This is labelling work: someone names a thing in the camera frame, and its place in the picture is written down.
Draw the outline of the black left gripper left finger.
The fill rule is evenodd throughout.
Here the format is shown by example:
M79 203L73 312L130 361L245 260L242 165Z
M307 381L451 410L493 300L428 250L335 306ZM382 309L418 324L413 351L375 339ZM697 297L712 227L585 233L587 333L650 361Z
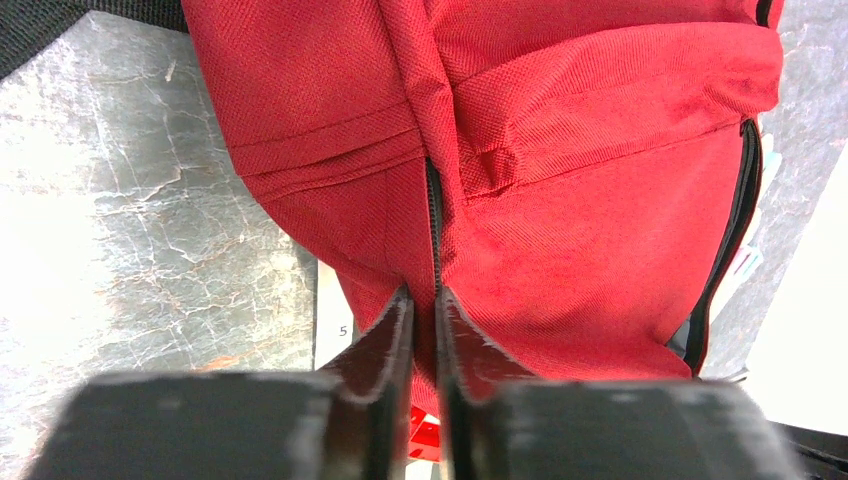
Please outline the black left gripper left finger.
M398 288L375 323L322 373L339 381L324 433L323 479L403 479L408 457L414 301Z

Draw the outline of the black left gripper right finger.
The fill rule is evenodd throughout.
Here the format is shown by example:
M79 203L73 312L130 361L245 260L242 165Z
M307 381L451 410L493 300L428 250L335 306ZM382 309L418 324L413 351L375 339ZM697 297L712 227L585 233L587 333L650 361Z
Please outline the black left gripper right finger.
M484 334L447 286L435 301L441 455L449 479L506 479L498 387L537 376Z

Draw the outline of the red backpack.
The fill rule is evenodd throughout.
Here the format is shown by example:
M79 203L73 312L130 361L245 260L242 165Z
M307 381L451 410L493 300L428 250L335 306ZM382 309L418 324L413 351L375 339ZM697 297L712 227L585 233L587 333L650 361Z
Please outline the red backpack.
M369 328L449 287L553 380L688 379L761 182L779 1L5 1L8 75L92 10L188 33L236 173Z

